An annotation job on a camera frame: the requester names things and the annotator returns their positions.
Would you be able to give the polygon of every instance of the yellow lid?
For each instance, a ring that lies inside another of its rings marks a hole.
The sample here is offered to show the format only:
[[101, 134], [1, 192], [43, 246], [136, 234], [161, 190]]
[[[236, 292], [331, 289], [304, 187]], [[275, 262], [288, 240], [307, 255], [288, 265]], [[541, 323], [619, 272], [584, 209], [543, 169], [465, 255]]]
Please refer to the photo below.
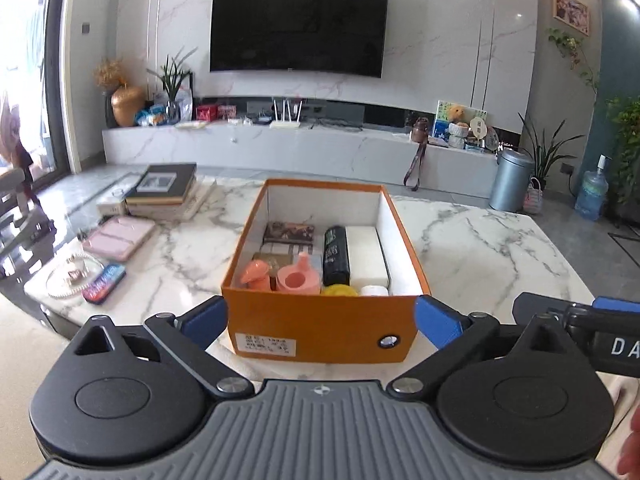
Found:
[[356, 289], [349, 285], [330, 285], [325, 287], [322, 292], [322, 296], [357, 296]]

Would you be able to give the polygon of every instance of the pink cup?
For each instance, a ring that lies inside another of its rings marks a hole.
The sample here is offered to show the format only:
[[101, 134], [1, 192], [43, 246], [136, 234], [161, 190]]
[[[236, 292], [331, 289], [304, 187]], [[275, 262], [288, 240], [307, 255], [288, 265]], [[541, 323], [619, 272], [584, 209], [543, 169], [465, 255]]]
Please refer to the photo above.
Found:
[[320, 294], [320, 274], [309, 264], [309, 255], [300, 253], [295, 264], [278, 271], [276, 286], [287, 294]]

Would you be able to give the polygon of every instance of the water bottle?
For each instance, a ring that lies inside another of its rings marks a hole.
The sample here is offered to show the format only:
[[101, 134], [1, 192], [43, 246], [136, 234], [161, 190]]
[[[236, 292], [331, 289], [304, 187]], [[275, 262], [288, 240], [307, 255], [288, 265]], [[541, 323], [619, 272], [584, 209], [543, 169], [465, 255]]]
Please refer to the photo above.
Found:
[[598, 171], [586, 171], [584, 173], [580, 194], [575, 202], [575, 210], [578, 214], [593, 222], [600, 218], [602, 204], [609, 190], [609, 183], [604, 177], [606, 163], [607, 157], [601, 155], [598, 162]]

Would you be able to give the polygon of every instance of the orange bottle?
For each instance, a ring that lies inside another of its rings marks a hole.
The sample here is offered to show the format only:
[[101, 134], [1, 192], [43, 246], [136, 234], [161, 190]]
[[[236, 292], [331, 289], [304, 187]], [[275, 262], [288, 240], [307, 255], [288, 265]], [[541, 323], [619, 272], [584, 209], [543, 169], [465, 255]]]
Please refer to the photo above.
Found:
[[240, 283], [249, 290], [271, 291], [269, 264], [262, 260], [251, 260], [240, 275]]

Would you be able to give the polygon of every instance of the person's hand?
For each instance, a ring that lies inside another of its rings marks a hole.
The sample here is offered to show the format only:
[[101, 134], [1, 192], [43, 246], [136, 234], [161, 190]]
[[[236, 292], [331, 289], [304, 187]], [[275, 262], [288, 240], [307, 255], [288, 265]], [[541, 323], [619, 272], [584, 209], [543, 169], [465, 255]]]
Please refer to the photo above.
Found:
[[640, 480], [640, 406], [631, 417], [631, 431], [620, 451], [618, 474], [628, 475], [628, 480]]

